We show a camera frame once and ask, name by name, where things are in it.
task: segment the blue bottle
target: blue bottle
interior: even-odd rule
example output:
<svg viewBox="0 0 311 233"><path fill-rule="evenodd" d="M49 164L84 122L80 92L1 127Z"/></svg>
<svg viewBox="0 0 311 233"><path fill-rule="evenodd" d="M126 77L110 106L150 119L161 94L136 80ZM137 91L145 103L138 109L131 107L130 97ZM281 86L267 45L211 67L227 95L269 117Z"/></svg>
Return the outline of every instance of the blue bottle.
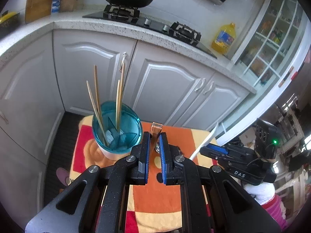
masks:
<svg viewBox="0 0 311 233"><path fill-rule="evenodd" d="M59 7L60 7L60 0L52 0L51 15L53 13L58 13Z"/></svg>

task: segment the yellow oil bottle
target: yellow oil bottle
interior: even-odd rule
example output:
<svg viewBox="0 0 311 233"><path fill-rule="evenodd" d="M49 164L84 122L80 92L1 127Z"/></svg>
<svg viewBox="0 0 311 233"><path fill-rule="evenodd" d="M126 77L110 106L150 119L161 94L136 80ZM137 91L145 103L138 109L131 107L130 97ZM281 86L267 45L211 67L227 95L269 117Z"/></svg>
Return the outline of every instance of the yellow oil bottle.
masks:
<svg viewBox="0 0 311 233"><path fill-rule="evenodd" d="M225 54L228 51L236 37L234 27L235 23L225 24L220 27L214 38L214 41L212 42L212 48L216 52Z"/></svg>

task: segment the wooden skewer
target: wooden skewer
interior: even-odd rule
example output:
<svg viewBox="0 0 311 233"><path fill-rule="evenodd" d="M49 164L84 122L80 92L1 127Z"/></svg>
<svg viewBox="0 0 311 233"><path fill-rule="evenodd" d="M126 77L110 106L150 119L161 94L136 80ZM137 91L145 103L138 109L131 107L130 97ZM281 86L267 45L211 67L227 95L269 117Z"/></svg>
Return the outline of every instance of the wooden skewer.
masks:
<svg viewBox="0 0 311 233"><path fill-rule="evenodd" d="M151 125L150 135L151 135L151 141L150 141L150 151L153 151L155 149L156 143L158 142L158 138L160 136L160 133L162 131L162 124L153 122Z"/></svg>
<svg viewBox="0 0 311 233"><path fill-rule="evenodd" d="M122 96L121 96L121 81L118 80L118 88L117 88L117 100L116 100L116 128L117 131L120 132L120 122L121 122L121 108L122 105Z"/></svg>
<svg viewBox="0 0 311 233"><path fill-rule="evenodd" d="M100 122L100 119L99 119L99 114L98 114L98 111L96 109L96 105L95 105L95 101L94 101L94 98L93 98L93 95L92 95L92 91L91 91L91 87L90 87L90 84L88 81L86 81L86 85L87 85L87 89L89 91L89 96L90 96L90 99L91 99L91 103L92 103L92 106L93 106L93 109L94 109L94 112L95 112L95 116L98 120L98 124L99 124L99 127L103 133L103 137L104 137L104 145L105 146L109 146L108 142L107 142L107 137L106 137L106 134L105 134L105 131L104 131L104 128L103 128L103 125L102 123Z"/></svg>
<svg viewBox="0 0 311 233"><path fill-rule="evenodd" d="M99 89L98 89L98 79L97 79L97 66L94 65L94 83L95 83L95 98L96 98L96 106L100 118L100 122L102 126L104 126L103 116L101 113L100 101L99 101Z"/></svg>
<svg viewBox="0 0 311 233"><path fill-rule="evenodd" d="M122 97L123 97L123 81L124 81L124 71L125 71L125 58L126 53L123 54L123 59L121 62L121 79L118 81L117 87L117 99L116 99L116 128L120 132L120 123L121 123L121 113L122 113Z"/></svg>

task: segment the screw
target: screw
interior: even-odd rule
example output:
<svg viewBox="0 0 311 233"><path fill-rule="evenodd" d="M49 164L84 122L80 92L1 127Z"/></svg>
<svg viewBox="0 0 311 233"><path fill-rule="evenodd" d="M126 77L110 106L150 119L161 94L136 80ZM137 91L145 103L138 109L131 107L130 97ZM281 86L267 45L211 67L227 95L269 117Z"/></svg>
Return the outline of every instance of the screw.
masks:
<svg viewBox="0 0 311 233"><path fill-rule="evenodd" d="M184 156L176 156L175 159L177 162L183 162L185 160L185 157Z"/></svg>
<svg viewBox="0 0 311 233"><path fill-rule="evenodd" d="M221 167L220 166L212 166L212 170L214 172L221 172Z"/></svg>
<svg viewBox="0 0 311 233"><path fill-rule="evenodd" d="M89 172L94 173L97 172L99 170L99 166L90 166L89 167Z"/></svg>
<svg viewBox="0 0 311 233"><path fill-rule="evenodd" d="M155 151L160 153L160 145L158 143L155 145Z"/></svg>
<svg viewBox="0 0 311 233"><path fill-rule="evenodd" d="M130 155L130 156L126 157L127 162L133 162L133 161L135 161L135 159L136 159L136 157L134 155Z"/></svg>

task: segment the stove burner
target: stove burner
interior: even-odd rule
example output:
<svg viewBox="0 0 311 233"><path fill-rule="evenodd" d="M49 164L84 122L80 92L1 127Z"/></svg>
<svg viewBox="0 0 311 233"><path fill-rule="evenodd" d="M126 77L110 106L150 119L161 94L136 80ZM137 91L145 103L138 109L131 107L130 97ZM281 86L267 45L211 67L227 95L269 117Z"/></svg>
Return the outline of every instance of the stove burner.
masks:
<svg viewBox="0 0 311 233"><path fill-rule="evenodd" d="M179 22L172 24L169 35L193 46L196 46L201 39L201 33Z"/></svg>
<svg viewBox="0 0 311 233"><path fill-rule="evenodd" d="M111 15L111 19L127 20L130 17L139 18L140 11L137 8L130 8L117 5L107 5L104 10L105 13Z"/></svg>
<svg viewBox="0 0 311 233"><path fill-rule="evenodd" d="M129 10L119 8L112 9L112 13L118 16L127 16L127 17L131 15L131 12Z"/></svg>

